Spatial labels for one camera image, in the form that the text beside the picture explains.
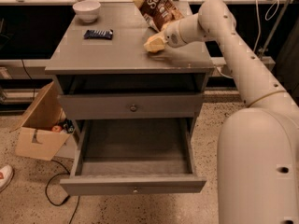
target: cabinet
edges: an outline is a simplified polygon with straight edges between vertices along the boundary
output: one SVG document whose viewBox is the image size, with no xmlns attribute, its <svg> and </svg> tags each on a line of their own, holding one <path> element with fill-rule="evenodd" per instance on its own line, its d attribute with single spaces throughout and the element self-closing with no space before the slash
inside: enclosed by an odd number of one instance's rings
<svg viewBox="0 0 299 224">
<path fill-rule="evenodd" d="M 186 3 L 178 7 L 187 14 Z M 83 40 L 113 29 L 112 40 Z M 199 192 L 191 137 L 213 67 L 203 43 L 148 54 L 153 31 L 131 3 L 106 3 L 97 22 L 74 18 L 46 73 L 80 135 L 71 195 Z"/>
</svg>

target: shoe sole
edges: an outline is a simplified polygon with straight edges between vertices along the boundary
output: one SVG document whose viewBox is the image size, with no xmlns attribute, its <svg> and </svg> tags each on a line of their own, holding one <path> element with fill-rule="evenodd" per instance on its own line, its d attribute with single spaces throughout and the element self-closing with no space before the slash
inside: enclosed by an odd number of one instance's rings
<svg viewBox="0 0 299 224">
<path fill-rule="evenodd" d="M 0 189 L 0 192 L 3 191 L 3 190 L 8 186 L 8 184 L 10 183 L 10 181 L 11 181 L 13 175 L 14 175 L 14 173 L 13 173 L 13 170 L 12 170 L 12 171 L 11 171 L 11 175 L 10 175 L 10 177 L 9 177 L 8 180 L 7 180 L 7 183 Z"/>
</svg>

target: grey tabletop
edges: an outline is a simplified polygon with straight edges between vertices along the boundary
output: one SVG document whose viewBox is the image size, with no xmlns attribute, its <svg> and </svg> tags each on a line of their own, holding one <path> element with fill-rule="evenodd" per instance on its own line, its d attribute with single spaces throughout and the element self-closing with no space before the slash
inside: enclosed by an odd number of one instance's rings
<svg viewBox="0 0 299 224">
<path fill-rule="evenodd" d="M 191 15 L 187 3 L 176 5 L 183 15 Z M 112 29 L 113 39 L 84 39 L 89 29 Z M 202 42 L 147 53 L 143 44 L 154 34 L 133 3 L 104 3 L 93 23 L 84 23 L 75 16 L 47 62 L 46 74 L 188 73 L 212 69 L 206 44 Z"/>
</svg>

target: brown snack bag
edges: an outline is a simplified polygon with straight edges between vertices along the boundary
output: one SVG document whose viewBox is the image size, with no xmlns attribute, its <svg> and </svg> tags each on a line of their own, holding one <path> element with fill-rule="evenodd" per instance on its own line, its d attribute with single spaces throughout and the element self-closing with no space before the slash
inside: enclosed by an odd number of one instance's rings
<svg viewBox="0 0 299 224">
<path fill-rule="evenodd" d="M 132 0 L 142 16 L 157 32 L 166 28 L 170 21 L 182 19 L 184 16 L 172 0 Z"/>
</svg>

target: box flap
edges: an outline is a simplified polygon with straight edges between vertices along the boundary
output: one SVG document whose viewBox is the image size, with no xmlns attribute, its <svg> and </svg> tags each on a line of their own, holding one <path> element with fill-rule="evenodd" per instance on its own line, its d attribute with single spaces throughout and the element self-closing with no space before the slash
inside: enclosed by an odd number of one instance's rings
<svg viewBox="0 0 299 224">
<path fill-rule="evenodd" d="M 20 127 L 36 129 L 50 128 L 57 124 L 62 115 L 62 108 L 57 100 L 57 89 L 54 82 L 44 86 L 21 116 L 21 120 L 11 128 L 11 132 Z"/>
<path fill-rule="evenodd" d="M 55 133 L 21 127 L 16 155 L 50 161 L 69 138 L 68 133 Z"/>
</svg>

